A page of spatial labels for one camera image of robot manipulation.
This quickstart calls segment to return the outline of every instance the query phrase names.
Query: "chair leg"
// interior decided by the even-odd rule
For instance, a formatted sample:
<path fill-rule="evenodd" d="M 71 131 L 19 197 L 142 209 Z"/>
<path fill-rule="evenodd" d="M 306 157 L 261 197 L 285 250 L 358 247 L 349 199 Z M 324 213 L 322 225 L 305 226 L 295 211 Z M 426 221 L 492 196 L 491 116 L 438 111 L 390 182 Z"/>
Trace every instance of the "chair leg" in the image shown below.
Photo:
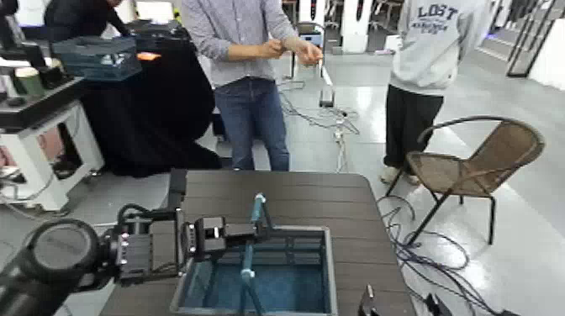
<path fill-rule="evenodd" d="M 390 193 L 393 192 L 394 187 L 396 187 L 396 183 L 399 182 L 400 177 L 402 176 L 403 173 L 404 173 L 404 169 L 400 169 L 399 174 L 396 175 L 396 177 L 394 178 L 393 183 L 391 183 L 391 184 L 390 184 L 390 187 L 388 188 L 388 191 L 387 191 L 387 194 L 386 194 L 387 197 L 390 197 Z"/>
<path fill-rule="evenodd" d="M 490 198 L 490 228 L 488 231 L 488 244 L 492 245 L 494 242 L 494 224 L 496 222 L 496 199 Z"/>
<path fill-rule="evenodd" d="M 447 200 L 447 198 L 450 195 L 451 194 L 446 193 L 443 196 L 441 196 L 440 200 L 436 203 L 436 205 L 433 207 L 433 209 L 431 209 L 428 216 L 425 217 L 422 224 L 420 224 L 418 229 L 414 232 L 414 235 L 412 235 L 412 237 L 410 238 L 408 245 L 412 245 L 416 241 L 416 239 L 418 239 L 418 236 L 420 236 L 420 234 L 422 233 L 422 230 L 424 230 L 425 226 L 431 221 L 431 218 L 433 218 L 434 215 L 436 215 L 437 210 L 440 209 L 440 206 Z"/>

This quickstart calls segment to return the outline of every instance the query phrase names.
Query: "white desk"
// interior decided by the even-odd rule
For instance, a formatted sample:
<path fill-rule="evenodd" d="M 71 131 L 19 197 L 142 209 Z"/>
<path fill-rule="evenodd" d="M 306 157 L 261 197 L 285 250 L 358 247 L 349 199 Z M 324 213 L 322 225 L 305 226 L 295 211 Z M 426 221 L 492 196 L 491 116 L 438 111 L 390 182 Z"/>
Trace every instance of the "white desk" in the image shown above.
<path fill-rule="evenodd" d="M 74 79 L 53 91 L 46 92 L 44 99 L 61 93 L 73 84 L 79 84 L 81 80 L 81 78 Z M 55 176 L 38 142 L 38 136 L 53 129 L 59 123 L 66 124 L 82 159 L 82 166 L 75 174 L 62 181 Z M 67 193 L 82 178 L 89 176 L 91 171 L 97 171 L 104 165 L 86 114 L 77 99 L 71 100 L 52 116 L 26 129 L 3 130 L 0 133 L 0 142 L 6 146 L 26 180 L 22 185 L 4 187 L 1 191 L 2 195 L 11 203 L 27 203 L 28 206 L 39 204 L 46 211 L 62 210 L 68 202 Z"/>

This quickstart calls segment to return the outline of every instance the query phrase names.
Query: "black pants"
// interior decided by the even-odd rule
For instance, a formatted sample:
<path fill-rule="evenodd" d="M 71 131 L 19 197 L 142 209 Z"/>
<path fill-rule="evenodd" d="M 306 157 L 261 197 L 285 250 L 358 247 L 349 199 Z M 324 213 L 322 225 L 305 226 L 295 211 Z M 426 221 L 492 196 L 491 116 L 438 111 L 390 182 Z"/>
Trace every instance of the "black pants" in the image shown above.
<path fill-rule="evenodd" d="M 418 143 L 420 134 L 434 124 L 443 97 L 426 96 L 388 86 L 386 166 L 404 167 L 410 151 L 424 151 L 430 137 Z"/>

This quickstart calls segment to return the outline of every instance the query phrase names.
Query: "white sneaker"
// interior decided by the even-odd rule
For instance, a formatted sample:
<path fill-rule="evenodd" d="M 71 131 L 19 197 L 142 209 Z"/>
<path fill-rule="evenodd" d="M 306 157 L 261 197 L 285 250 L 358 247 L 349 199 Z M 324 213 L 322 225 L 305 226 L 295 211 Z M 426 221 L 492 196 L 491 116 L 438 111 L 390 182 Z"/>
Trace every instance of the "white sneaker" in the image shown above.
<path fill-rule="evenodd" d="M 386 184 L 393 183 L 399 172 L 400 170 L 394 168 L 393 166 L 385 166 L 383 172 L 381 173 L 381 182 Z"/>
<path fill-rule="evenodd" d="M 406 181 L 408 181 L 408 183 L 413 185 L 413 186 L 419 186 L 420 185 L 420 179 L 417 176 L 407 175 Z"/>

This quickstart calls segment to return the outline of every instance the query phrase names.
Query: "plastic container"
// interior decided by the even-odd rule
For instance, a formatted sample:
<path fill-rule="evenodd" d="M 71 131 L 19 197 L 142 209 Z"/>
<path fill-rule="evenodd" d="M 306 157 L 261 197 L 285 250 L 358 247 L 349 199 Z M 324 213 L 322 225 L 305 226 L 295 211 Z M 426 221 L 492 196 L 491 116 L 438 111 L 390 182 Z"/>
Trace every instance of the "plastic container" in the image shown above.
<path fill-rule="evenodd" d="M 53 44 L 67 73 L 91 81 L 120 82 L 141 71 L 131 38 L 77 37 Z"/>
<path fill-rule="evenodd" d="M 229 250 L 216 262 L 190 260 L 171 311 L 194 316 L 257 314 L 242 281 L 245 250 Z M 251 269 L 264 315 L 337 315 L 329 229 L 277 226 L 269 241 L 253 245 Z"/>

